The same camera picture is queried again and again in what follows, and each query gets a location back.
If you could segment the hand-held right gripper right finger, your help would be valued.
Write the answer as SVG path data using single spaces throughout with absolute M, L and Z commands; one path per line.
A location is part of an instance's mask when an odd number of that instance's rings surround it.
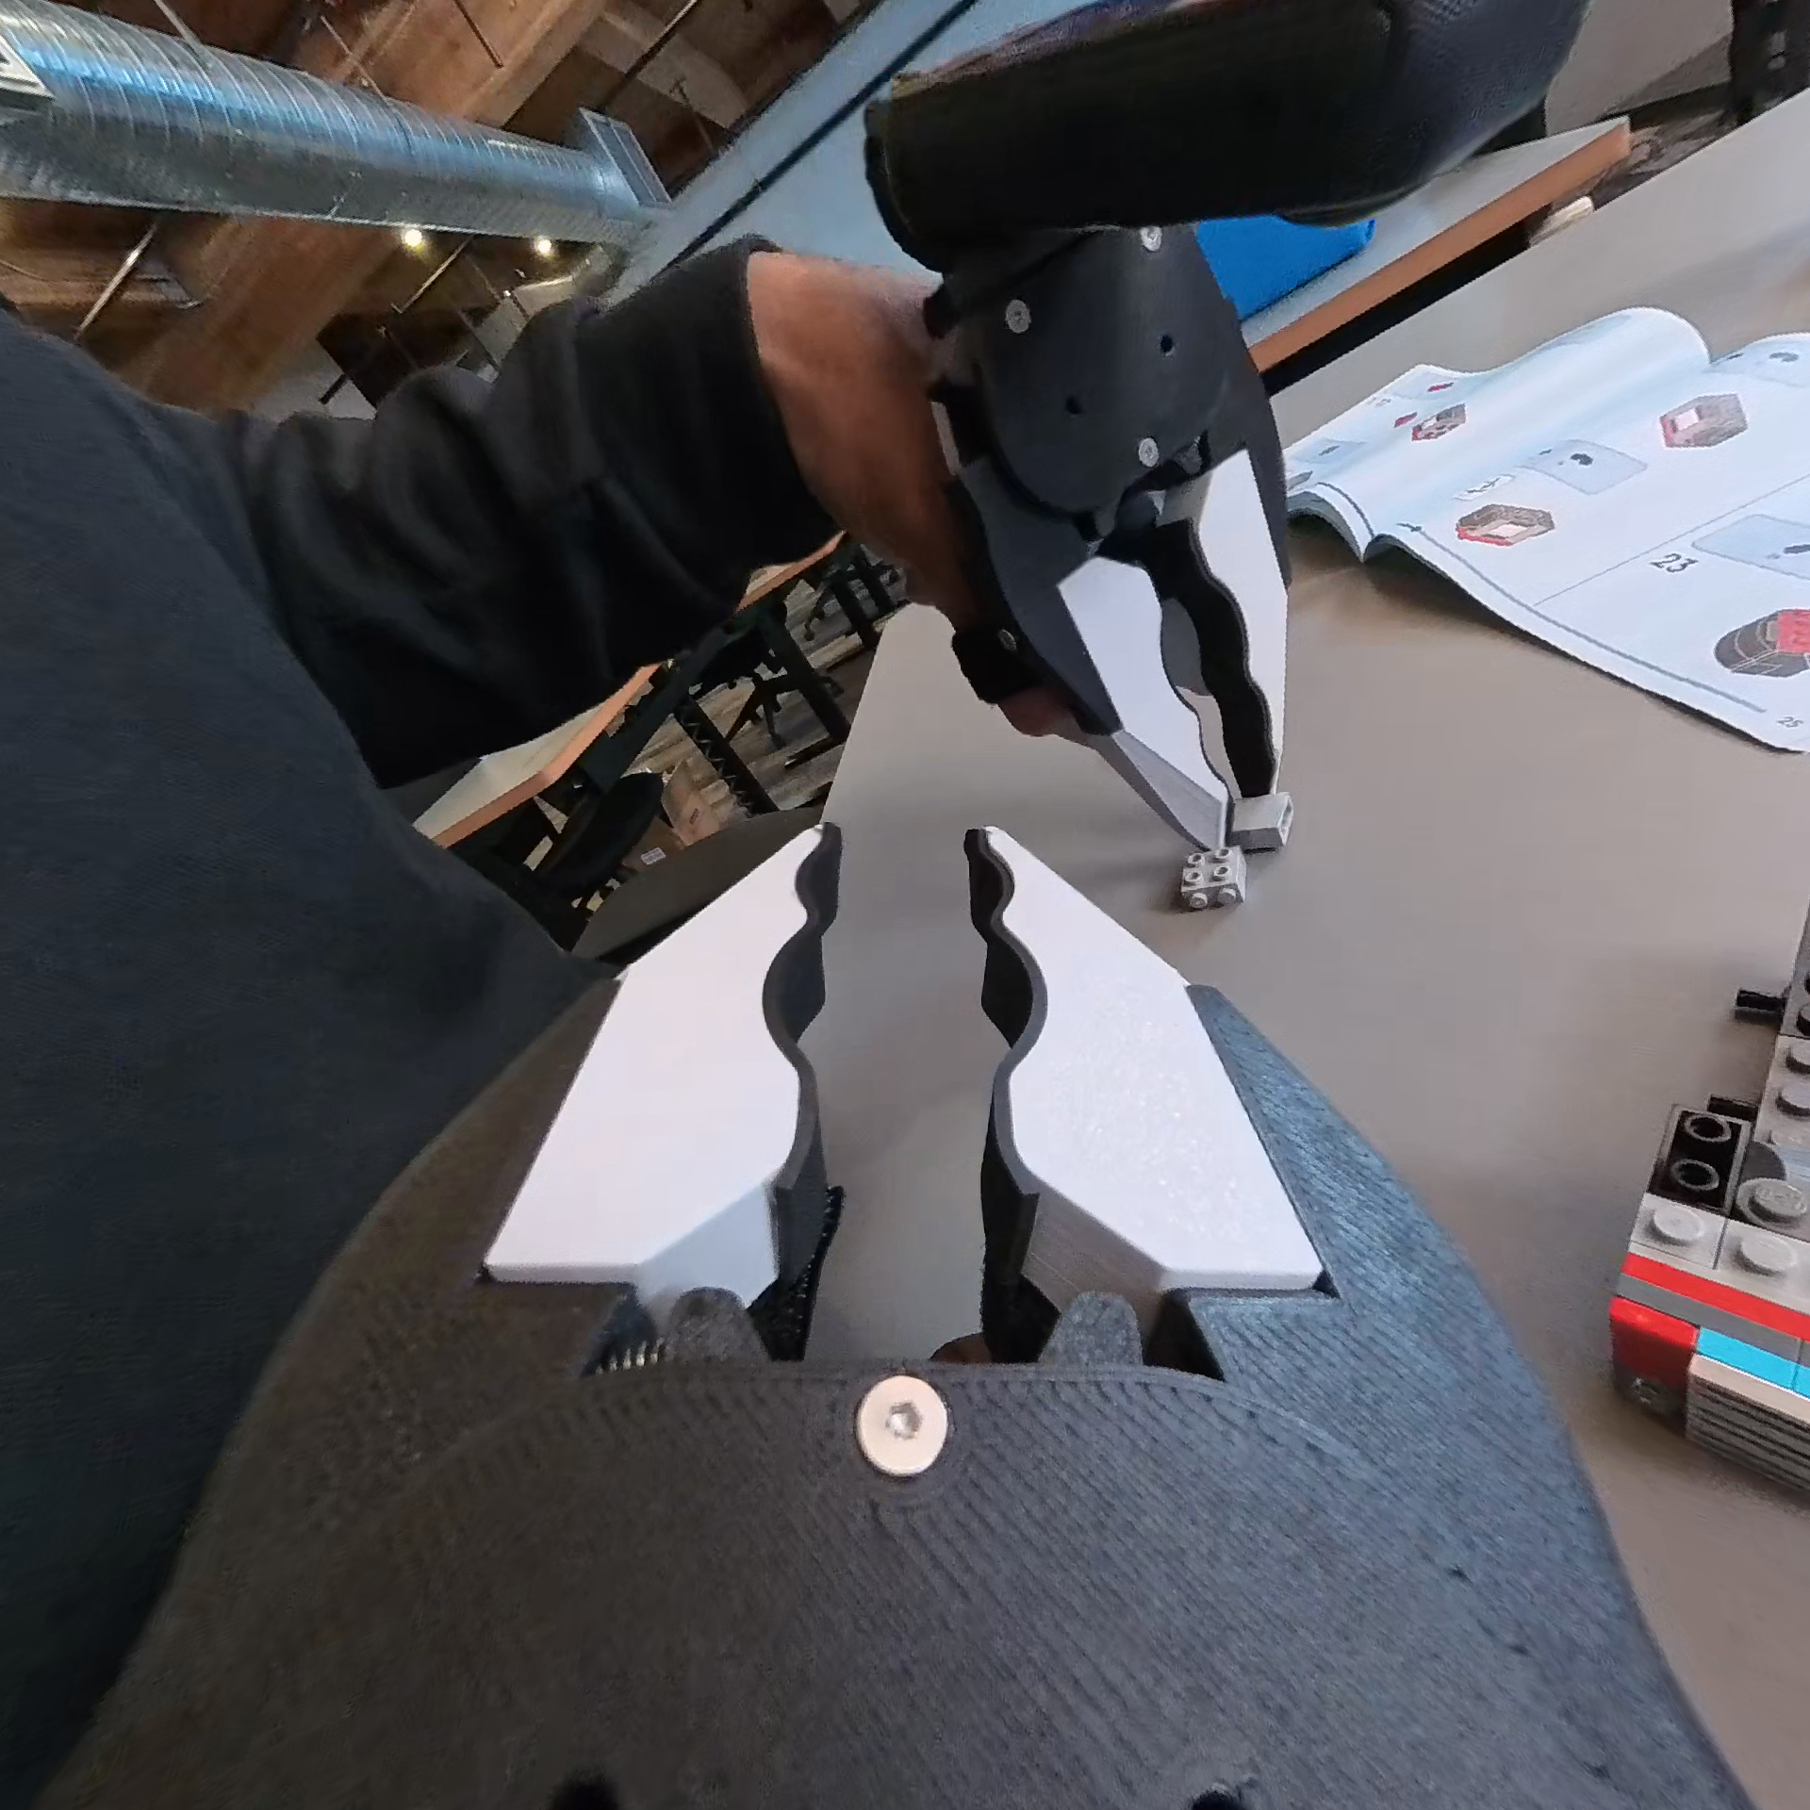
M 1206 993 L 999 827 L 966 834 L 983 1006 L 1006 1042 L 983 1166 L 985 1339 L 1085 1294 L 1152 1332 L 1188 1292 L 1295 1295 L 1325 1261 L 1206 1021 Z

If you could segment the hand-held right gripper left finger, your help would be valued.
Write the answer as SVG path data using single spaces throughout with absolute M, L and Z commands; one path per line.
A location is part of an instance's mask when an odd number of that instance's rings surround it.
M 827 999 L 844 833 L 809 827 L 622 970 L 495 1243 L 500 1283 L 692 1289 L 806 1339 L 841 1214 L 802 1039 Z

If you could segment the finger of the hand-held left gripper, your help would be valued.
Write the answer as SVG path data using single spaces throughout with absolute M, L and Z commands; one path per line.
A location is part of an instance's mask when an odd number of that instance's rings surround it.
M 1201 697 L 1165 665 L 1165 607 L 1135 566 L 1089 559 L 1061 582 L 1107 697 L 1115 731 L 1075 731 L 1191 848 L 1233 846 L 1235 801 L 1210 760 Z
M 1235 796 L 1279 788 L 1286 731 L 1288 521 L 1281 466 L 1240 449 L 1172 489 L 1152 535 L 1165 676 L 1217 710 Z

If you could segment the brick instruction booklet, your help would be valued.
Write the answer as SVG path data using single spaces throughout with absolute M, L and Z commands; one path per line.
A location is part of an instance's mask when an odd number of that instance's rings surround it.
M 1286 449 L 1288 507 L 1511 626 L 1779 751 L 1809 747 L 1809 336 L 1713 357 L 1631 308 L 1419 365 Z

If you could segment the toy brick truck model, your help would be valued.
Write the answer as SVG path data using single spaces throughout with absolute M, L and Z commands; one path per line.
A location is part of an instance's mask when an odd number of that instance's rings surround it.
M 1721 1459 L 1809 1492 L 1809 937 L 1736 992 L 1772 1037 L 1756 1097 L 1678 1105 L 1611 1300 L 1619 1392 Z

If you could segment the person's left forearm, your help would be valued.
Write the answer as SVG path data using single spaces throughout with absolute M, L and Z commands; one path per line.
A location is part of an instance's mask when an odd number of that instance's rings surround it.
M 570 303 L 495 380 L 365 422 L 239 422 L 245 547 L 219 617 L 318 697 L 382 788 L 526 743 L 728 622 L 827 542 L 758 354 L 741 240 L 625 304 Z

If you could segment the grey desk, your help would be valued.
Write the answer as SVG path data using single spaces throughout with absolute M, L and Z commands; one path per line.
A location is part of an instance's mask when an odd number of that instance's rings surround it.
M 1400 555 L 1292 530 L 1290 845 L 1233 911 L 1105 761 L 1019 736 L 905 609 L 828 797 L 819 1068 L 846 1188 L 810 1350 L 920 1359 L 977 1325 L 1005 1042 L 969 827 L 1002 827 L 1222 989 L 1464 1246 L 1597 1482 L 1675 1676 L 1760 1806 L 1807 1806 L 1807 1505 L 1613 1387 L 1608 1300 L 1673 1105 L 1753 1097 L 1807 913 L 1807 757 L 1511 631 Z

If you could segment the person's left hand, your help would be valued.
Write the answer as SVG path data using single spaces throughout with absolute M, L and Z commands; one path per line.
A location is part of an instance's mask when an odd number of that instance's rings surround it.
M 987 610 L 931 401 L 936 285 L 899 269 L 755 252 L 746 269 L 762 380 L 831 522 L 907 577 L 959 632 Z

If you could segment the blue storage box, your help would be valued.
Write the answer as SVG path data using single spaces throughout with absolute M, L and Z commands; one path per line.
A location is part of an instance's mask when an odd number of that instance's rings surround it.
M 1195 227 L 1217 283 L 1243 323 L 1361 253 L 1375 219 L 1303 224 L 1279 214 L 1201 221 Z

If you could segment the black office chair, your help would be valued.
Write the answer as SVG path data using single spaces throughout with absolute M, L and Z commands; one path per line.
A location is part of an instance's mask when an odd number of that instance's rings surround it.
M 665 779 L 626 773 L 601 790 L 571 772 L 553 794 L 551 804 L 531 797 L 512 806 L 453 853 L 570 950 L 591 920 L 588 902 L 610 891 L 625 859 L 661 817 Z

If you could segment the cardboard box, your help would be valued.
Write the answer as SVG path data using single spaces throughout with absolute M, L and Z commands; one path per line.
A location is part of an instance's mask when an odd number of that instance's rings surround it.
M 661 820 L 668 827 L 668 842 L 689 848 L 711 840 L 747 815 L 724 788 L 703 785 L 685 770 L 665 776 L 661 794 Z

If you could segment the wood-edged table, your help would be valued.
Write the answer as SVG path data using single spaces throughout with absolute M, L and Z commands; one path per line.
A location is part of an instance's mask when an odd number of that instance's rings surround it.
M 797 584 L 827 577 L 838 558 L 860 551 L 858 542 L 840 533 L 806 559 L 758 569 L 728 626 L 754 624 L 758 609 L 768 597 L 786 600 Z M 616 729 L 636 704 L 654 693 L 658 681 L 676 677 L 679 669 L 679 661 L 639 667 L 588 712 L 528 743 L 478 760 L 442 797 L 414 817 L 414 828 L 435 845 L 452 846 L 496 822 L 511 809 L 562 779 L 605 732 Z
M 1628 117 L 1481 153 L 1375 219 L 1353 258 L 1242 326 L 1276 395 L 1517 258 L 1555 210 L 1626 160 Z

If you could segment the person's black jacket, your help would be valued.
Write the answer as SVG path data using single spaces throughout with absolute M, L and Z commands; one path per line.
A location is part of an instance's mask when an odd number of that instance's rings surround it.
M 584 989 L 235 646 L 239 422 L 5 326 L 5 1806 L 365 1210 Z

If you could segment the silver ventilation duct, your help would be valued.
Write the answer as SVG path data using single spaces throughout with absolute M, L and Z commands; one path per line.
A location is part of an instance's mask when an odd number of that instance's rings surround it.
M 3 197 L 632 248 L 669 207 L 636 134 L 568 147 L 65 5 L 7 3 Z

